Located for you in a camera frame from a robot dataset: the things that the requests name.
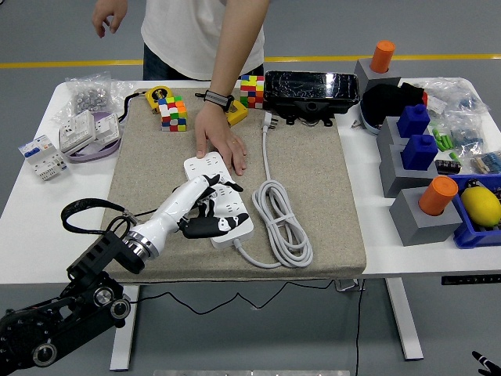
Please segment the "person's left hand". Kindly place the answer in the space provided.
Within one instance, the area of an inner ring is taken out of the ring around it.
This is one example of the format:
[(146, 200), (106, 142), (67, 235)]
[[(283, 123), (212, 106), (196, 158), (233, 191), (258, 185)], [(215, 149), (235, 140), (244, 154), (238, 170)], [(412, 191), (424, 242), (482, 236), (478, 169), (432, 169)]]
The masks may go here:
[(232, 132), (223, 109), (205, 102), (195, 120), (196, 157), (207, 153), (210, 143), (222, 156), (228, 170), (242, 176), (247, 169), (247, 148), (243, 140)]

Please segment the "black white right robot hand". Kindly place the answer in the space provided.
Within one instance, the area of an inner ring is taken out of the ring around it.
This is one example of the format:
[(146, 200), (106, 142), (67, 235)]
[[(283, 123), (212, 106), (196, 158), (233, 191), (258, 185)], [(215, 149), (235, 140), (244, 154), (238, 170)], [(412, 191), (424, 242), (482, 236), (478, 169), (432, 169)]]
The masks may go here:
[(477, 351), (471, 352), (473, 358), (479, 362), (481, 368), (478, 368), (478, 373), (483, 376), (501, 376), (501, 367), (496, 363), (492, 362), (486, 356), (480, 354)]

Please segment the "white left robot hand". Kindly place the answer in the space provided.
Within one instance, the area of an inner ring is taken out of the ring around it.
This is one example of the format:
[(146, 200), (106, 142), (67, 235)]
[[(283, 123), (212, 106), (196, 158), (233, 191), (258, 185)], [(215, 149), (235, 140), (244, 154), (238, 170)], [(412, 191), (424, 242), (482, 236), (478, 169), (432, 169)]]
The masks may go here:
[(141, 260), (156, 258), (164, 250), (168, 235), (181, 231), (187, 239), (224, 236), (250, 221), (247, 212), (218, 217), (214, 214), (218, 197), (215, 185), (236, 192), (243, 188), (221, 174), (199, 175), (175, 189), (151, 218), (128, 231), (124, 242)]

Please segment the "person's right hand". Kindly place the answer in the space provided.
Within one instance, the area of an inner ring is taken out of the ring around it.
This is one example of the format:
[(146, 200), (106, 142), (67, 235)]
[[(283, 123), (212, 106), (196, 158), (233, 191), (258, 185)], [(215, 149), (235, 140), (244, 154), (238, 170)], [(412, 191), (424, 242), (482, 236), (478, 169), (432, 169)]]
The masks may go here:
[(92, 25), (99, 38), (106, 31), (115, 34), (128, 12), (128, 0), (98, 0), (92, 12)]

